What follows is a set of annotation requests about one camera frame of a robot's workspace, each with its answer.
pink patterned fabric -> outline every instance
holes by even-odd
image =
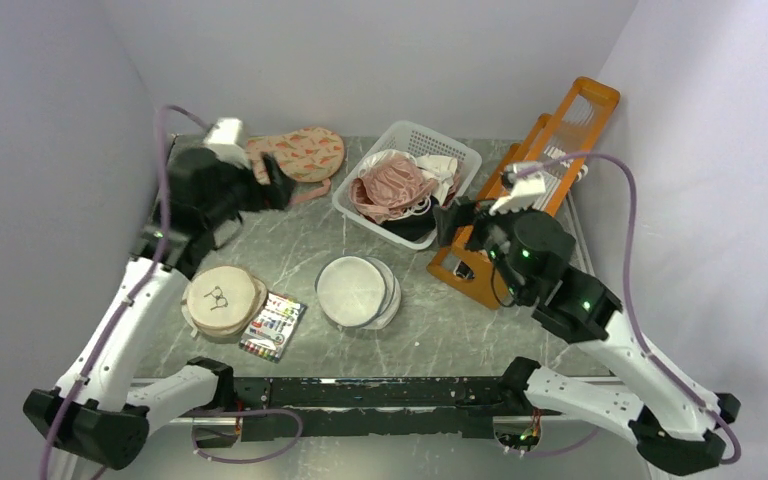
[[[358,212],[376,223],[398,218],[406,208],[418,204],[437,187],[414,162],[404,156],[381,161],[354,179],[349,198]]]

tabletop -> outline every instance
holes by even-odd
[[[336,186],[372,147],[375,137],[347,137],[347,160],[332,179]],[[474,195],[504,157],[510,141],[463,140],[483,159],[468,194]],[[185,142],[177,141],[176,145]],[[301,191],[310,188],[303,185]],[[175,373],[187,360],[205,356],[234,368],[236,376],[473,376],[501,375],[516,356],[538,360],[568,376],[603,376],[607,369],[543,330],[530,308],[489,310],[426,272],[436,253],[393,245],[344,218],[330,194],[285,212],[245,214],[242,233],[212,252],[201,269],[239,265],[270,291],[309,306],[278,363],[241,350],[237,341],[192,338],[179,305],[170,306],[137,370],[137,377]],[[557,218],[579,240],[573,265],[591,270],[586,247],[565,202]],[[314,279],[342,254],[374,256],[402,286],[402,304],[382,330],[339,329],[318,307]]]

white wall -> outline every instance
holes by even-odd
[[[152,199],[152,106],[94,2],[0,0],[0,479],[31,478],[22,414],[103,315]]]
[[[380,135],[522,138],[595,76],[636,0],[105,0],[155,103]]]
[[[744,459],[712,477],[768,478],[768,2],[643,0],[599,78],[623,94],[599,150],[638,180],[641,322],[743,401]],[[617,291],[627,199],[608,165],[578,188],[595,268]]]

white fabric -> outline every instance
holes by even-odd
[[[247,271],[223,265],[196,275],[187,307],[196,325],[227,330],[245,321],[256,297],[256,286]]]
[[[458,159],[446,155],[423,155],[416,158],[416,166],[422,169],[422,175],[425,178],[437,180],[437,188],[431,192],[431,195],[440,205],[445,204],[449,191],[455,184]]]
[[[399,305],[402,301],[401,286],[399,279],[393,275],[393,271],[390,270],[384,262],[374,257],[366,258],[370,263],[375,265],[375,268],[381,272],[381,276],[384,277],[384,281],[387,283],[387,298],[385,300],[386,306],[382,309],[380,314],[369,325],[363,327],[367,330],[380,330],[387,326],[391,320],[396,316],[396,312],[399,310]]]
[[[260,311],[260,307],[263,306],[263,303],[266,301],[266,295],[269,293],[266,285],[264,283],[248,273],[246,270],[237,268],[237,267],[220,267],[223,270],[225,270],[225,274],[220,274],[217,276],[216,274],[213,275],[202,275],[199,274],[195,279],[193,279],[193,282],[187,285],[187,288],[184,290],[184,294],[181,297],[181,313],[184,316],[184,320],[187,321],[187,323],[192,328],[191,336],[195,338],[199,332],[204,333],[206,335],[209,335],[211,337],[229,337],[232,335],[238,334],[243,327],[245,327],[248,322],[254,317],[255,314],[257,314],[258,311]],[[241,270],[242,273],[234,272],[231,273],[227,269],[234,269],[234,270]],[[226,281],[223,281],[222,283],[225,285],[225,288],[220,285],[216,285],[216,282],[220,280],[220,277],[231,277],[233,285],[228,285]],[[221,305],[224,305],[224,301],[221,301],[217,299],[215,296],[208,295],[208,297],[201,297],[199,298],[197,295],[193,295],[193,292],[195,290],[193,289],[193,286],[196,286],[196,289],[205,290],[205,288],[210,288],[211,283],[213,282],[213,287],[219,286],[220,288],[223,288],[222,294],[225,296],[225,299],[228,301],[228,307],[222,307],[222,308],[215,308],[219,307]],[[246,295],[240,295],[240,291],[247,290],[248,285],[246,285],[248,282],[251,282],[254,286],[255,290],[255,297],[254,300],[249,303],[249,308],[247,309],[246,314],[240,318],[238,321],[234,319],[234,315],[238,315],[243,309],[237,309],[236,305],[239,304],[242,307],[245,307],[246,303]],[[242,283],[242,287],[236,285],[237,283]],[[230,317],[226,317],[224,319],[220,320],[219,326],[211,326],[209,323],[216,323],[215,318],[212,317],[213,313],[219,312],[220,310],[228,310],[229,313],[231,313],[231,310],[235,310],[235,312],[231,313]],[[195,317],[201,317],[202,319],[207,319],[208,323],[202,323],[200,321],[197,321]]]
[[[386,306],[384,277],[360,257],[340,257],[326,265],[314,289],[325,315],[344,327],[365,326]]]
[[[400,215],[393,220],[401,220],[403,218],[412,217],[414,215],[424,215],[428,213],[428,210],[431,209],[431,197],[425,197],[422,199],[421,202],[417,203],[416,205],[406,208],[405,213],[403,215]]]

black cloth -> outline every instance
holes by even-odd
[[[398,220],[387,220],[386,222],[381,223],[381,227],[409,242],[419,240],[436,227],[432,211],[440,202],[433,196],[430,198],[431,207],[422,215],[411,215]]]

